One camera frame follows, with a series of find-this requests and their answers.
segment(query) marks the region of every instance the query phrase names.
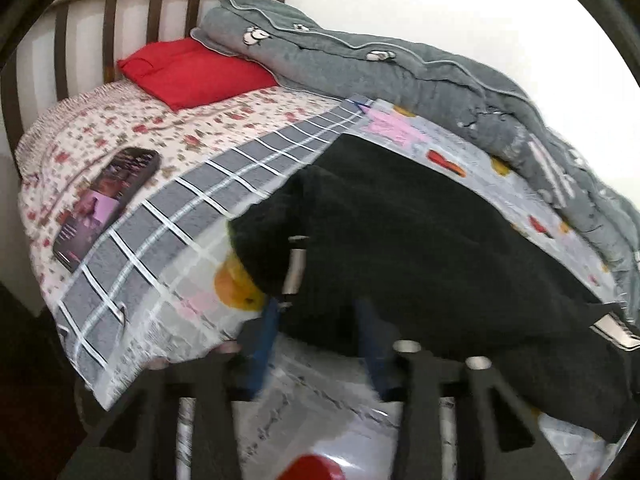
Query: black cloth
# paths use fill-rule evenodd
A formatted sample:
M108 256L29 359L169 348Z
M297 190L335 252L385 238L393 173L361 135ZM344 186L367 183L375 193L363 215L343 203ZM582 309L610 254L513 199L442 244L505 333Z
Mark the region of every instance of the black cloth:
M602 304L480 196L404 156L339 137L231 222L255 283L278 296L288 240L306 267L281 329L356 355L353 300L369 298L435 355L486 355L531 404L616 440L638 415L632 356L589 326Z

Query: gray blanket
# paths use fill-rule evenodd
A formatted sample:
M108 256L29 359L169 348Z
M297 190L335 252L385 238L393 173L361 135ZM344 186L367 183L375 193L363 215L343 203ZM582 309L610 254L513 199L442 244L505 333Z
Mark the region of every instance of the gray blanket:
M288 88L393 102L506 161L601 254L636 322L640 214L504 74L426 44L325 30L275 0L220 0L191 37L261 63Z

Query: red pillow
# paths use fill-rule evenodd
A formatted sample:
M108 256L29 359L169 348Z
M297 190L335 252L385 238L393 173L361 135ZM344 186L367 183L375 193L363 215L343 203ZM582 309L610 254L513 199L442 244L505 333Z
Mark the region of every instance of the red pillow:
M257 63L223 56L191 38L150 43L118 68L174 112L277 84Z

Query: folded blanket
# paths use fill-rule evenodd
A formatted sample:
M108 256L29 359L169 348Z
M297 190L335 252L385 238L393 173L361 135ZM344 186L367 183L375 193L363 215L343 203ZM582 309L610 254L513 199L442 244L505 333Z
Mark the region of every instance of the folded blanket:
M230 222L260 290L279 296L290 238L306 266L281 329L357 355L353 302L437 356L486 355L532 405L617 440L639 415L638 352L590 330L613 312L498 210L450 178L355 136Z
M426 44L322 29L274 0L220 0L192 38L269 68L290 88L381 98L498 156L601 254L625 315L640 306L640 214L553 134L519 86L481 63Z

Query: red object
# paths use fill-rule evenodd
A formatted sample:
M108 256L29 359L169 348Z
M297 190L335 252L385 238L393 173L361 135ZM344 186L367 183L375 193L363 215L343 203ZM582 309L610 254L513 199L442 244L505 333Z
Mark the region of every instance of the red object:
M174 112L277 84L257 63L223 56L191 38L150 43L118 68Z
M455 164L454 162L451 162L450 160L447 160L446 158L444 158L442 155L440 155L438 152L434 150L429 150L429 153L427 153L427 158L431 162L434 162L435 164L437 164L438 166L442 166L443 168L446 168L449 171L453 171L453 173L459 176L466 176L466 171L460 168L459 165Z
M544 227L540 222L538 222L535 217L529 215L529 223L531 224L531 227L533 227L539 233L542 233L548 238L553 238L548 229Z
M278 476L278 480L345 480L340 466L321 455L303 455Z

